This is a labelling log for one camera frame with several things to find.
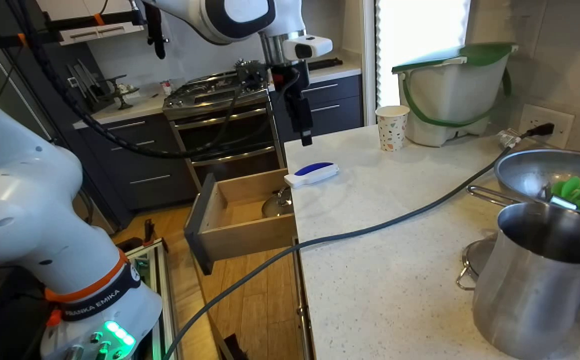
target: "green led light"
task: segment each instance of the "green led light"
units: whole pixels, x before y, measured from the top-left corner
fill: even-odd
[[[107,330],[109,330],[109,331],[111,331],[111,332],[113,332],[113,333],[114,333],[115,331],[117,331],[118,329],[120,329],[120,326],[119,326],[119,324],[117,324],[117,323],[116,323],[116,322],[114,322],[114,321],[106,321],[106,322],[105,322],[105,327],[107,328]]]
[[[120,328],[119,330],[116,330],[114,335],[116,335],[117,338],[123,339],[124,337],[127,337],[128,333],[127,331]]]
[[[126,337],[123,338],[123,342],[127,346],[133,346],[134,342],[136,342],[136,340],[134,340],[134,337],[131,337],[131,335],[127,335]]]

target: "stainless steel pitcher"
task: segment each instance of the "stainless steel pitcher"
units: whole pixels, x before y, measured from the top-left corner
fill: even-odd
[[[580,305],[580,215],[516,203],[499,233],[472,301],[474,323],[494,347],[522,360],[554,351]]]

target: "open drawer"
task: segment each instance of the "open drawer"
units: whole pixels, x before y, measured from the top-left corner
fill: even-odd
[[[185,224],[185,239],[203,273],[217,260],[292,246],[294,214],[264,218],[263,203],[286,183],[287,169],[217,182],[205,177]]]

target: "pot handle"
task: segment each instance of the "pot handle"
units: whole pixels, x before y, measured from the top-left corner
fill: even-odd
[[[461,271],[461,273],[459,274],[459,276],[457,276],[456,278],[456,285],[457,287],[459,287],[462,290],[465,290],[467,292],[473,292],[475,287],[474,286],[464,286],[461,284],[461,280],[463,279],[463,276],[465,276],[465,273],[468,272],[468,267],[464,267],[463,270]]]
[[[523,200],[521,200],[519,198],[507,196],[506,194],[502,194],[498,191],[494,191],[494,190],[488,189],[486,187],[469,185],[468,187],[466,187],[466,191],[471,196],[475,196],[476,198],[488,201],[492,204],[499,205],[500,207],[507,207],[508,205],[512,205],[512,204],[516,204],[516,203],[523,203]],[[486,194],[490,194],[492,196],[496,196],[496,197],[499,197],[501,199],[506,199],[509,202],[508,203],[501,202],[501,201],[499,201],[491,196],[487,196]]]

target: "oven door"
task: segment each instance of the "oven door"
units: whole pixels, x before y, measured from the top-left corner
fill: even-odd
[[[215,178],[227,180],[280,169],[276,145],[278,139],[272,129],[267,103],[240,106],[230,116],[228,129],[221,143],[228,143],[266,128],[251,139],[218,146],[203,155],[190,157],[196,176],[202,182],[213,173]],[[219,133],[226,111],[174,121],[174,129],[185,150],[199,148],[211,142]]]

